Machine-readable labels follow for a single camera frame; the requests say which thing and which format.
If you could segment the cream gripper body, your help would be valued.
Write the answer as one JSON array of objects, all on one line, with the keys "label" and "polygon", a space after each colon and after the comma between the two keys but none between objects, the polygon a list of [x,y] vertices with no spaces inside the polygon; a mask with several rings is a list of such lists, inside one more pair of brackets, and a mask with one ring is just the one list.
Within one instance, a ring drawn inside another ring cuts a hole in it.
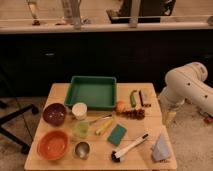
[{"label": "cream gripper body", "polygon": [[176,116],[176,109],[172,106],[161,104],[162,122],[165,126],[168,126]]}]

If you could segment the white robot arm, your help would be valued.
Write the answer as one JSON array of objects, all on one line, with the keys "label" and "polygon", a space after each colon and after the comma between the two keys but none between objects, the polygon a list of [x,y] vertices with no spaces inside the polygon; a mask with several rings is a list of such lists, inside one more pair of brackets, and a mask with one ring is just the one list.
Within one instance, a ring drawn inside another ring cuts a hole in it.
[{"label": "white robot arm", "polygon": [[208,118],[213,118],[213,88],[204,83],[207,76],[207,68],[200,62],[192,62],[167,72],[166,86],[158,96],[164,125],[173,120],[185,100],[198,106]]}]

